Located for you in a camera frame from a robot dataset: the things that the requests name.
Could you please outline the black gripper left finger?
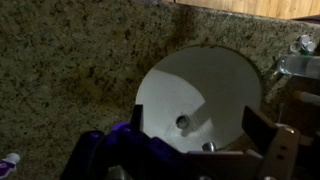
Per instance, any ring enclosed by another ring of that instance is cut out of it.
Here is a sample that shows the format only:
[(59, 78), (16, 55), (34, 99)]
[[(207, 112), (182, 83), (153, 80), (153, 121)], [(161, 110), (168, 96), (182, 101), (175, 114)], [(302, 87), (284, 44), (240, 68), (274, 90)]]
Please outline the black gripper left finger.
[(136, 104), (132, 111), (130, 125), (133, 129), (141, 130), (143, 127), (143, 106)]

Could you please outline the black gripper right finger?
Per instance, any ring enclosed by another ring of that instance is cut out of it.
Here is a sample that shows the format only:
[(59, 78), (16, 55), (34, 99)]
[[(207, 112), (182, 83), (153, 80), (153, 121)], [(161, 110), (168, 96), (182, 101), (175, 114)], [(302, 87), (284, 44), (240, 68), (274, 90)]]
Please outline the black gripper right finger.
[(244, 108), (242, 129), (261, 152), (268, 154), (275, 151), (274, 138), (278, 127), (260, 110), (250, 106)]

